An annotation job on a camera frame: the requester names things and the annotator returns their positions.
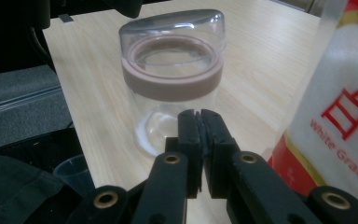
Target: red chinese character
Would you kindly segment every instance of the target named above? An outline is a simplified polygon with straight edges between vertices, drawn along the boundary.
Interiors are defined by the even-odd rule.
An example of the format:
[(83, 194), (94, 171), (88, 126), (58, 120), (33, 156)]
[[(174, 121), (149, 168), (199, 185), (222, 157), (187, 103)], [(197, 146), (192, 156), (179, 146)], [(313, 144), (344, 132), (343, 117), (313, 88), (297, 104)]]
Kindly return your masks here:
[[(351, 115), (351, 108), (356, 107), (358, 109), (358, 91), (353, 94), (348, 93), (347, 90), (342, 90), (342, 93), (338, 96), (338, 98), (322, 113), (323, 118), (329, 119), (334, 126), (342, 133), (342, 139), (346, 140), (357, 128), (358, 128), (358, 116), (357, 118)], [(342, 104), (342, 102), (346, 100), (351, 104)], [(338, 109), (343, 115), (344, 119), (336, 119), (333, 116), (333, 109)], [(340, 124), (340, 121), (349, 122), (350, 127), (345, 129), (343, 125)]]

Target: red and white packaging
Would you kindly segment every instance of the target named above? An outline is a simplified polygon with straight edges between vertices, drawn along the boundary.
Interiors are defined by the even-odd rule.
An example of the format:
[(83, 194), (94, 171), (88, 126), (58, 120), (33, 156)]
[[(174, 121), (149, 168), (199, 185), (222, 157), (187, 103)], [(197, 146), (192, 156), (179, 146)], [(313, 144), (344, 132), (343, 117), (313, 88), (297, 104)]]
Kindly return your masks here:
[[(312, 54), (319, 60), (310, 65), (305, 91), (269, 162), (304, 195), (329, 185), (358, 198), (358, 0), (327, 4), (321, 27), (329, 26), (331, 35), (321, 42), (316, 37), (315, 48), (325, 47), (321, 56)], [(337, 20), (331, 21), (328, 13), (334, 10)]]

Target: wooden table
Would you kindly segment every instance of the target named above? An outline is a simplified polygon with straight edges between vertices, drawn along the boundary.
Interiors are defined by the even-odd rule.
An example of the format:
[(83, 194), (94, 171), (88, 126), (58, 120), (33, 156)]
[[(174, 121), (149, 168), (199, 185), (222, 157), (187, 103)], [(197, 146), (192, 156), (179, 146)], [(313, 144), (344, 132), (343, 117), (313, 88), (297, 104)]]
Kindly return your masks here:
[[(143, 6), (141, 18), (215, 8), (226, 16), (227, 48), (216, 109), (241, 150), (273, 147), (282, 118), (307, 70), (319, 19), (268, 0), (172, 0)], [(96, 187), (131, 189), (148, 177), (154, 158), (136, 143), (121, 70), (115, 10), (51, 21), (45, 38)], [(224, 200), (206, 182), (188, 200), (187, 223), (229, 223)]]

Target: clear jar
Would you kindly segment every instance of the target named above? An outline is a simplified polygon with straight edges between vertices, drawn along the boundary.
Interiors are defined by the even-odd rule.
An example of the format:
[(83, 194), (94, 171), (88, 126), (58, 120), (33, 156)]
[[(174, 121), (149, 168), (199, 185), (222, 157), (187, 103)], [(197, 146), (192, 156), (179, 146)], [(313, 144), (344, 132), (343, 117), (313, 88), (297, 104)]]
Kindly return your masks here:
[(123, 76), (134, 128), (151, 155), (177, 136), (177, 115), (213, 109), (226, 45), (224, 16), (213, 9), (181, 11), (131, 21), (119, 31)]

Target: beige lid ring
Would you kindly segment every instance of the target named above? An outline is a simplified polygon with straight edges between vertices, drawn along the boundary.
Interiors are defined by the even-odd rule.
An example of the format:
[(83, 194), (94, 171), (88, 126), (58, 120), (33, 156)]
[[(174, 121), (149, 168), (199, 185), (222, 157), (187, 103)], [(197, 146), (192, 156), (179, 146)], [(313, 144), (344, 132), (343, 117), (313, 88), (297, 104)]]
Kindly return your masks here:
[[(195, 74), (185, 76), (152, 74), (145, 70), (147, 64), (137, 62), (137, 58), (145, 50), (159, 48), (158, 45), (161, 49), (167, 46), (188, 46), (209, 57), (210, 62), (206, 68)], [(183, 35), (167, 35), (160, 36), (158, 41), (154, 37), (136, 42), (131, 48), (129, 59), (122, 59), (122, 68), (124, 80), (136, 93), (158, 101), (183, 102), (200, 98), (218, 86), (222, 76), (223, 58), (200, 39)]]

